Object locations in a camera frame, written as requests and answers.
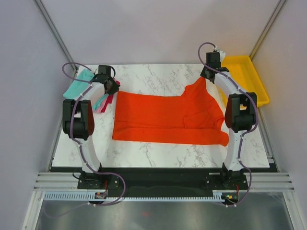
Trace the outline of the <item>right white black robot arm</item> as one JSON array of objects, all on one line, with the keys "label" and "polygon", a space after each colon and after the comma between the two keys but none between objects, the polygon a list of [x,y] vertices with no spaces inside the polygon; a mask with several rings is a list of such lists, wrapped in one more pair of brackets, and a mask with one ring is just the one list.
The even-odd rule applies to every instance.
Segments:
[{"label": "right white black robot arm", "polygon": [[224,189],[248,188],[242,162],[242,151],[247,134],[253,132],[259,122],[257,112],[257,95],[242,89],[221,63],[225,52],[214,49],[206,53],[206,61],[201,76],[218,86],[228,97],[224,121],[229,128],[229,143],[226,159],[221,172],[207,180],[208,184],[219,184]]}]

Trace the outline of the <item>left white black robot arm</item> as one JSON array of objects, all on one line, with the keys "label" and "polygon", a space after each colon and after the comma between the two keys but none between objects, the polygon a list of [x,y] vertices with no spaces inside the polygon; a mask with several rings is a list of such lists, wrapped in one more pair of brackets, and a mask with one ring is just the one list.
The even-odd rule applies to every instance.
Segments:
[{"label": "left white black robot arm", "polygon": [[110,65],[99,65],[97,70],[85,66],[64,93],[62,103],[62,129],[76,145],[82,161],[78,189],[108,189],[111,179],[124,183],[114,172],[105,172],[96,154],[94,111],[109,96],[118,92],[120,84],[115,80],[116,71]]}]

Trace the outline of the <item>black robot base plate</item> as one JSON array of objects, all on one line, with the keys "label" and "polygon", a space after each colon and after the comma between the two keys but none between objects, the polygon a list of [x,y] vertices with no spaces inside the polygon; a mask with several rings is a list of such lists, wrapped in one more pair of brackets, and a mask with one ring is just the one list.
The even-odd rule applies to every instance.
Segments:
[{"label": "black robot base plate", "polygon": [[120,175],[124,183],[111,179],[108,193],[114,196],[179,196],[209,195],[214,190],[243,191],[247,188],[224,189],[207,183],[222,168],[102,168]]}]

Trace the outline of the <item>orange t-shirt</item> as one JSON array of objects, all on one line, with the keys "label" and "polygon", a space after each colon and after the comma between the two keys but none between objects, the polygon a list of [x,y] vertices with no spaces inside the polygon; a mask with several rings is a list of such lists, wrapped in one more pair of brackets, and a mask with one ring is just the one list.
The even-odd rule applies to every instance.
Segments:
[{"label": "orange t-shirt", "polygon": [[222,145],[224,114],[199,77],[180,96],[144,95],[120,91],[117,95],[112,138],[121,141]]}]

